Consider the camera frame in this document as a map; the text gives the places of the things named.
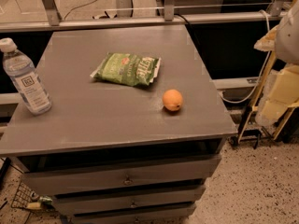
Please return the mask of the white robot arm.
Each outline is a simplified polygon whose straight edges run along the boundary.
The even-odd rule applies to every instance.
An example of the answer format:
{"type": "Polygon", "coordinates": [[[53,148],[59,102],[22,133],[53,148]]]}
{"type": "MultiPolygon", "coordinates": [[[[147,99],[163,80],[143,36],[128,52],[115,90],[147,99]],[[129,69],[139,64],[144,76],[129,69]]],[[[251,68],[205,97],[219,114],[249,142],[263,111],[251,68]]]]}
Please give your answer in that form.
{"type": "Polygon", "coordinates": [[[275,53],[285,63],[299,64],[299,1],[292,5],[278,25],[275,53]]]}

